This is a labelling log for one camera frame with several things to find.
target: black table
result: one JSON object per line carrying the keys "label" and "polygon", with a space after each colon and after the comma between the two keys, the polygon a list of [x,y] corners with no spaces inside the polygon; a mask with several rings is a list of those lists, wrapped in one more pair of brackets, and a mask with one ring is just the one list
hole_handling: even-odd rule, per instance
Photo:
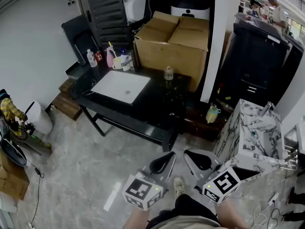
{"label": "black table", "polygon": [[[92,92],[91,89],[111,68],[106,64],[89,69],[72,86],[71,96],[96,130],[105,133],[96,124],[101,119],[113,126],[162,145],[171,150],[178,133],[182,132],[186,92],[191,78],[174,74],[171,81],[164,79],[164,71],[141,68],[137,75],[150,77],[132,104]],[[96,112],[92,117],[88,109]]]}

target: cardboard box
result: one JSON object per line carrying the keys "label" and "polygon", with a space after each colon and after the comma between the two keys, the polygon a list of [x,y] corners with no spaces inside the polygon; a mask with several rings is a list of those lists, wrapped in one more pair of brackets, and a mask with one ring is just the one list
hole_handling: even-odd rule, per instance
{"label": "cardboard box", "polygon": [[196,91],[204,72],[208,51],[209,21],[176,17],[156,11],[135,35],[142,66],[165,70],[192,78],[190,91]]}
{"label": "cardboard box", "polygon": [[13,163],[0,150],[0,191],[15,199],[23,200],[29,183],[24,168]]}
{"label": "cardboard box", "polygon": [[227,56],[227,53],[229,51],[232,35],[233,34],[230,31],[226,31],[225,34],[224,34],[224,45],[223,45],[223,51],[221,53],[221,58],[220,58],[221,68],[224,64],[224,60],[225,60],[225,58]]}

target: black chair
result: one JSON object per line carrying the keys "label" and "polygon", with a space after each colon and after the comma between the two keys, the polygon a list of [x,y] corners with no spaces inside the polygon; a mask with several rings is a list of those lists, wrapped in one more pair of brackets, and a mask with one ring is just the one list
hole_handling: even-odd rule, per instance
{"label": "black chair", "polygon": [[99,46],[90,29],[85,15],[78,16],[61,25],[71,47],[73,48],[79,63],[84,66],[88,63],[87,49],[96,52]]}

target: white wall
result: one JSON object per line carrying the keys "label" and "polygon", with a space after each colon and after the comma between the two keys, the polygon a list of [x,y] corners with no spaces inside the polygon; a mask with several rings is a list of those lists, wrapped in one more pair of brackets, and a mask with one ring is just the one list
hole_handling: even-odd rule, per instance
{"label": "white wall", "polygon": [[227,10],[227,23],[226,23],[226,31],[233,31],[233,24],[235,21],[235,14],[238,12],[240,0],[228,0],[227,5],[224,5]]}
{"label": "white wall", "polygon": [[300,35],[300,30],[293,25],[290,27],[290,32],[294,35],[294,38],[298,38]]}
{"label": "white wall", "polygon": [[305,115],[305,54],[283,97],[276,106],[286,134]]}
{"label": "white wall", "polygon": [[47,107],[77,58],[61,24],[78,16],[68,0],[19,0],[0,13],[0,88],[18,108]]}
{"label": "white wall", "polygon": [[214,86],[224,44],[228,0],[215,0],[215,14],[210,59],[200,101],[208,103]]}

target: white pillar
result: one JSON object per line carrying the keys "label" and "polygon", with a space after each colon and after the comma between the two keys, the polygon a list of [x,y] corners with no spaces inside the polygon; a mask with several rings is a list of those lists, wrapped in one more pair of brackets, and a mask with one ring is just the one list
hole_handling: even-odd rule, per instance
{"label": "white pillar", "polygon": [[282,131],[289,132],[305,115],[305,56],[286,92],[276,106],[282,118]]}
{"label": "white pillar", "polygon": [[208,103],[214,86],[224,45],[224,34],[227,29],[232,31],[234,15],[238,12],[239,0],[215,0],[213,37],[210,59],[206,72],[200,101]]}

